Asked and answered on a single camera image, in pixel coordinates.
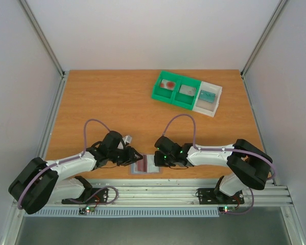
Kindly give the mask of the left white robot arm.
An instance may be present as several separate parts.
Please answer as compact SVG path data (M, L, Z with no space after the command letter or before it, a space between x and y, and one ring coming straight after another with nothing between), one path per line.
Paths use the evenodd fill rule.
M130 141L129 137L109 131L103 140L71 157L51 161L36 157L10 184L8 192L27 214L34 214L54 201L97 203L96 195L102 189L93 188L80 174L102 168L107 162L127 166L142 160L143 156L130 146Z

